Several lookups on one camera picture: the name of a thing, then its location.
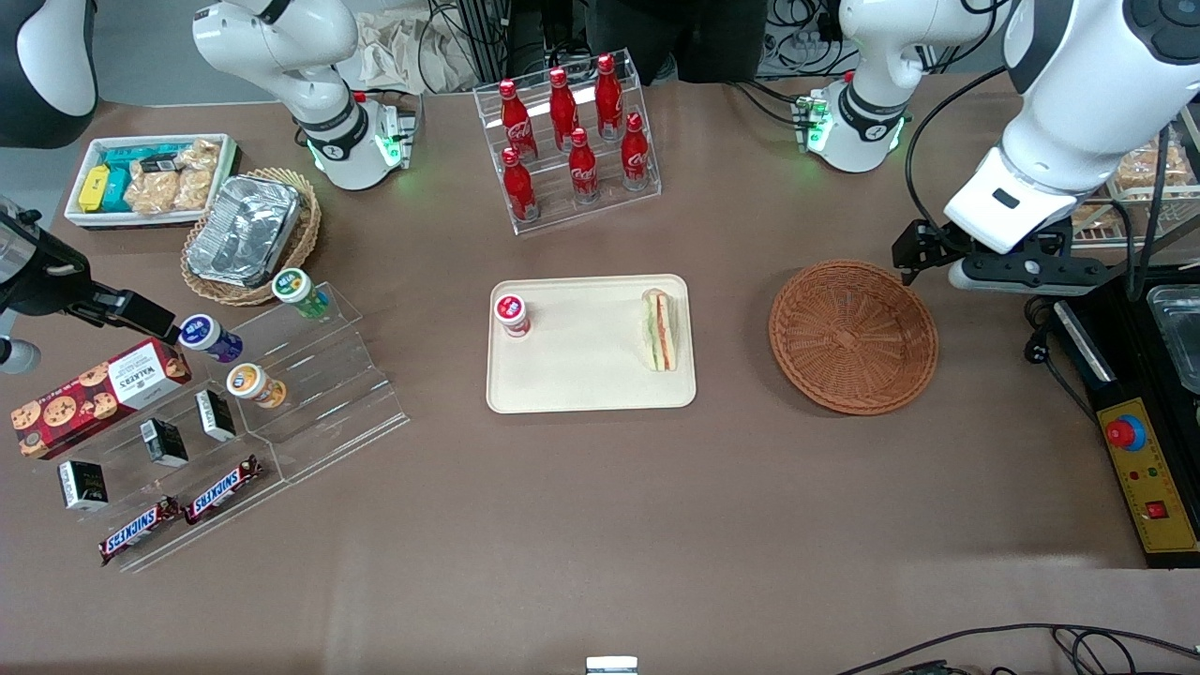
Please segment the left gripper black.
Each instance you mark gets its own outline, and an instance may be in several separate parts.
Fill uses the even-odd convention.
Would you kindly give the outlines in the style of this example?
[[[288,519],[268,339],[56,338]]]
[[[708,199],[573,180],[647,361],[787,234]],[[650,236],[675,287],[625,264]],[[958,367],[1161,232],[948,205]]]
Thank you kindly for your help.
[[[1097,258],[1070,256],[1074,225],[1070,219],[1056,219],[1022,235],[1019,241],[1004,244],[994,235],[978,235],[982,247],[997,255],[1033,255],[1058,257],[1058,285],[1068,288],[1097,288],[1106,282],[1109,265]],[[956,223],[936,226],[929,219],[913,219],[892,244],[892,265],[899,270],[901,283],[912,286],[920,271],[935,265],[949,265],[974,251],[976,243]]]

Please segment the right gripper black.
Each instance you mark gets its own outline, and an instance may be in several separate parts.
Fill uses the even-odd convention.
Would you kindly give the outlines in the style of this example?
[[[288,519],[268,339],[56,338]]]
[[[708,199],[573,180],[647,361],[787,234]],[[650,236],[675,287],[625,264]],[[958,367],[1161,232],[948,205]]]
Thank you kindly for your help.
[[[97,317],[101,325],[122,325],[172,346],[180,335],[175,315],[145,295],[92,287],[86,257],[38,227],[35,211],[2,213],[1,307],[25,316]]]

